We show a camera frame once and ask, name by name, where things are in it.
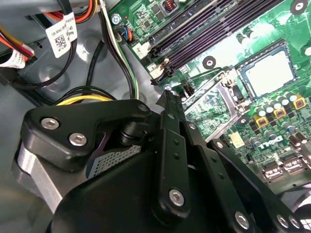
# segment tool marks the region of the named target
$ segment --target white wire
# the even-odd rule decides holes
[[[103,0],[99,0],[100,2],[100,8],[104,14],[104,17],[106,19],[106,23],[107,23],[107,28],[108,28],[108,34],[109,34],[109,37],[110,37],[110,40],[112,41],[112,44],[115,48],[115,50],[117,51],[119,57],[122,59],[123,63],[127,66],[129,72],[130,72],[130,75],[132,77],[132,80],[134,82],[134,85],[136,86],[136,92],[135,92],[135,98],[136,99],[139,99],[139,88],[138,88],[138,82],[137,82],[137,79],[135,78],[135,75],[130,67],[130,65],[128,64],[124,54],[121,52],[117,42],[116,42],[116,39],[115,39],[115,36],[114,36],[114,33],[113,33],[113,30],[112,30],[112,27],[111,27],[111,24],[110,24],[110,20],[109,20],[109,16],[108,16],[108,12],[106,10],[106,3],[103,1]]]

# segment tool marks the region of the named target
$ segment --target yellow wire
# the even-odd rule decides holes
[[[20,42],[19,40],[15,39],[11,34],[9,34],[2,26],[0,26],[0,30],[7,36],[10,38],[10,40],[12,40],[14,43],[18,44],[18,45],[23,45],[23,42]]]
[[[63,102],[59,103],[57,106],[61,106],[61,105],[69,105],[72,103],[75,103],[79,100],[101,100],[101,101],[110,101],[112,99],[109,99],[107,97],[103,97],[103,96],[92,96],[92,95],[87,95],[87,96],[76,96],[76,97],[72,97],[69,98],[67,100],[64,100]]]
[[[98,6],[97,0],[95,0],[94,2],[95,2],[95,8],[94,8],[95,11],[93,12],[92,17],[96,14],[96,12],[97,12],[97,6]]]

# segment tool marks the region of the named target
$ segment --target white barcode label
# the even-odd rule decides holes
[[[74,13],[70,13],[69,15],[65,15],[63,20],[66,22],[66,27],[69,33],[69,40],[74,41],[78,37],[76,20],[74,18]]]
[[[25,58],[20,52],[13,50],[10,59],[5,63],[0,64],[0,67],[23,69],[25,67]]]
[[[56,58],[70,49],[70,39],[65,20],[61,20],[45,30]]]

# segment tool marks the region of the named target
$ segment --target motherboard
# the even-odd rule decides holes
[[[310,182],[308,0],[123,0],[110,16],[206,142],[222,139],[275,193]]]

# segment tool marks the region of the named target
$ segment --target silver screw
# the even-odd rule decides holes
[[[111,22],[114,24],[114,25],[118,25],[120,24],[122,21],[122,18],[119,14],[113,14],[111,16]]]
[[[223,146],[220,142],[216,142],[216,145],[217,145],[220,149],[224,148],[224,146]]]
[[[170,119],[173,119],[173,120],[175,119],[175,117],[174,117],[172,114],[170,114],[170,113],[168,113],[167,116],[168,116]]]
[[[87,143],[87,139],[82,133],[73,133],[69,136],[69,142],[76,147],[82,147]]]
[[[294,227],[296,227],[298,229],[300,228],[298,221],[296,219],[294,219],[293,216],[289,216],[289,219],[290,219],[290,222],[293,224]]]
[[[170,199],[177,206],[183,206],[185,204],[185,198],[181,192],[176,189],[171,189],[169,192]]]
[[[41,121],[41,125],[44,129],[55,130],[59,127],[59,122],[53,118],[47,117]]]
[[[246,230],[249,229],[249,222],[248,222],[247,218],[244,216],[244,214],[242,214],[241,212],[237,211],[237,212],[235,212],[234,217],[235,217],[236,221],[238,222],[238,224],[242,228],[244,228]]]
[[[145,105],[143,105],[143,104],[138,105],[138,108],[140,110],[142,110],[143,112],[147,112],[148,111],[148,108]]]
[[[285,218],[283,218],[281,215],[277,215],[276,217],[277,217],[279,223],[280,223],[283,227],[288,228],[288,222],[285,220]]]
[[[171,91],[171,90],[172,90],[172,87],[171,87],[170,85],[166,84],[166,85],[164,85],[163,90],[165,90],[165,91]]]
[[[192,124],[192,123],[190,123],[190,124],[189,124],[189,127],[190,127],[190,128],[192,128],[193,130],[195,130],[195,129],[196,129],[195,125],[194,125],[194,124]]]

